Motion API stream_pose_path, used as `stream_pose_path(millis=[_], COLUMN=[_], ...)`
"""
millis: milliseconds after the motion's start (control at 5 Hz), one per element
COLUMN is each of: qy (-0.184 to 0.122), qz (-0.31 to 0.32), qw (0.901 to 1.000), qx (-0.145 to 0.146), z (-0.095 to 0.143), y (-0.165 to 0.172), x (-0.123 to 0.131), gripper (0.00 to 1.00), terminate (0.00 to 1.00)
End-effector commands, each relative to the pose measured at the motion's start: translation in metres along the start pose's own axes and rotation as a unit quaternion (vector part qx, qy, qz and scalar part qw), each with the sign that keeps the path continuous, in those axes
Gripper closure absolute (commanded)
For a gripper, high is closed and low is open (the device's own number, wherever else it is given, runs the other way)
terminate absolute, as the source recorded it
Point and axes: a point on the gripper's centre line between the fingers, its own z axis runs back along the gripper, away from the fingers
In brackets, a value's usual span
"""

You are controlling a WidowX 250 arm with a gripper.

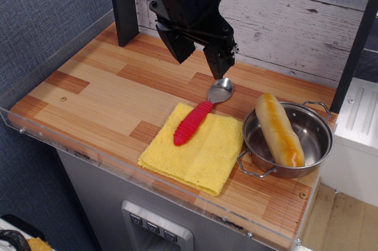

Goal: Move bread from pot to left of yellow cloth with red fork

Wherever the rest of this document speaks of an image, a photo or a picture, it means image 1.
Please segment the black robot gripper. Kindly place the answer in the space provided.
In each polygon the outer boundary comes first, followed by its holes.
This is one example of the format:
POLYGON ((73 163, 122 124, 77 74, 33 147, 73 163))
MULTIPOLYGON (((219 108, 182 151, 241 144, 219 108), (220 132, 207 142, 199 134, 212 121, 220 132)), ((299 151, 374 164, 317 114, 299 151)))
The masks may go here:
POLYGON ((222 79, 235 64, 238 44, 233 28, 220 15, 221 0, 154 0, 149 8, 157 16, 156 28, 171 55, 183 63, 204 46, 214 79, 222 79))

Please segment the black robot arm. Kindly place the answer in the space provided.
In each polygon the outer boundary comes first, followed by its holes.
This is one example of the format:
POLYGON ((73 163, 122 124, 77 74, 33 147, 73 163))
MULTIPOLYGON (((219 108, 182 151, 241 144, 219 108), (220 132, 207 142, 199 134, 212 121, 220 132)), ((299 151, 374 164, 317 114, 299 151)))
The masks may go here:
POLYGON ((223 78, 234 65, 238 46, 231 25, 221 16, 221 0, 154 0, 156 29, 171 55, 182 63, 203 46, 213 77, 223 78))

